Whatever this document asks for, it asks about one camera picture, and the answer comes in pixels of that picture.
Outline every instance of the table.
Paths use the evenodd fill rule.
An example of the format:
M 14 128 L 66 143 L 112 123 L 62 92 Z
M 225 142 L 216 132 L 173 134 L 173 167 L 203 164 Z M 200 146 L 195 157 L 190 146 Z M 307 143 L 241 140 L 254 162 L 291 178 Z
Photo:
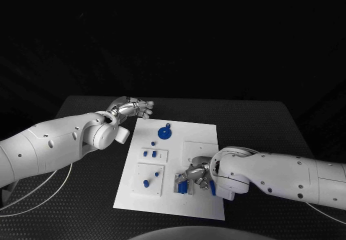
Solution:
M 56 118 L 104 111 L 115 96 L 69 96 Z M 154 119 L 215 124 L 219 149 L 238 146 L 261 152 L 313 158 L 285 105 L 278 101 L 143 98 L 153 100 Z M 131 133 L 137 117 L 123 123 Z M 261 192 L 254 184 L 247 194 L 223 200 L 225 221 L 112 208 L 131 143 L 117 143 L 91 152 L 72 166 L 61 192 L 33 211 L 0 218 L 0 238 L 125 240 L 150 231 L 179 226 L 216 226 L 244 230 L 278 240 L 345 239 L 346 226 L 307 204 Z M 69 167 L 58 171 L 43 188 L 1 214 L 36 206 L 56 191 Z M 23 196 L 50 173 L 19 181 L 12 200 Z M 324 208 L 335 216 L 345 211 Z

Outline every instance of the black table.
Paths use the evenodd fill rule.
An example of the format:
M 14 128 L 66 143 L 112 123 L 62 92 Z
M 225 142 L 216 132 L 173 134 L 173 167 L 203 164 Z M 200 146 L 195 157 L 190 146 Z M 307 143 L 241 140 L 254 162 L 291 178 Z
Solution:
M 56 118 L 104 111 L 117 97 L 68 97 Z M 151 118 L 215 124 L 219 149 L 238 146 L 262 152 L 313 158 L 287 107 L 277 101 L 143 98 L 154 100 Z M 137 117 L 123 123 L 131 133 Z M 146 232 L 179 226 L 218 226 L 258 233 L 274 239 L 345 239 L 346 225 L 316 212 L 306 203 L 264 194 L 249 185 L 247 194 L 223 200 L 225 221 L 112 208 L 127 153 L 114 142 L 91 152 L 72 167 L 61 192 L 33 211 L 0 218 L 1 239 L 128 239 Z M 38 205 L 56 191 L 69 167 L 58 171 L 43 188 L 1 214 L 13 214 Z M 22 197 L 50 173 L 19 181 L 12 200 Z M 345 211 L 323 207 L 335 217 Z

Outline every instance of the robotic hand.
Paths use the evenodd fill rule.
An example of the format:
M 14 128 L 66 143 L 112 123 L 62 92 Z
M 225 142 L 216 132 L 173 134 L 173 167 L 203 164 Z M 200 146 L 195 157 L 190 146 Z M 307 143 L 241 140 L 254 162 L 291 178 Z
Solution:
M 234 200 L 252 182 L 268 195 L 346 210 L 346 164 L 229 146 L 213 157 L 192 159 L 176 184 L 193 180 L 203 190 Z
M 0 141 L 0 188 L 63 168 L 114 140 L 124 144 L 130 131 L 120 124 L 131 116 L 149 119 L 153 106 L 153 101 L 123 96 L 105 111 L 45 121 Z

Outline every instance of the white platform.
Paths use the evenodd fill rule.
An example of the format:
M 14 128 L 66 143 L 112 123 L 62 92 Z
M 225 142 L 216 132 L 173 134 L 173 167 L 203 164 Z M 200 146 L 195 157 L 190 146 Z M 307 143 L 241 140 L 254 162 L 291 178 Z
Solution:
M 170 123 L 172 137 L 159 138 L 157 132 Z M 117 190 L 114 208 L 144 212 L 182 215 L 189 217 L 225 220 L 223 199 L 212 195 L 211 189 L 202 191 L 193 185 L 193 195 L 174 193 L 174 177 L 187 169 L 183 166 L 185 142 L 218 144 L 216 126 L 211 124 L 179 122 L 157 119 L 137 119 L 124 170 Z M 141 149 L 167 150 L 167 162 L 150 163 L 164 166 L 160 196 L 134 193 L 136 166 L 147 164 L 140 160 Z

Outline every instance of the blue object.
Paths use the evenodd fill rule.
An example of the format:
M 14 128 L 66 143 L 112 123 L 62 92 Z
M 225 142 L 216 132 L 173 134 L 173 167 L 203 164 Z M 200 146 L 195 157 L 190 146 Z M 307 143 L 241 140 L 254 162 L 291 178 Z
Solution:
M 215 181 L 212 180 L 209 183 L 211 183 L 211 194 L 212 194 L 213 196 L 216 196 L 216 192 L 215 192 Z
M 164 127 L 159 129 L 159 138 L 160 139 L 169 139 L 172 137 L 172 130 L 170 130 L 172 125 L 167 123 Z
M 150 182 L 149 182 L 149 180 L 144 180 L 144 187 L 147 188 L 149 186 L 150 186 Z
M 183 181 L 177 184 L 177 192 L 180 194 L 186 194 L 187 193 L 187 181 Z

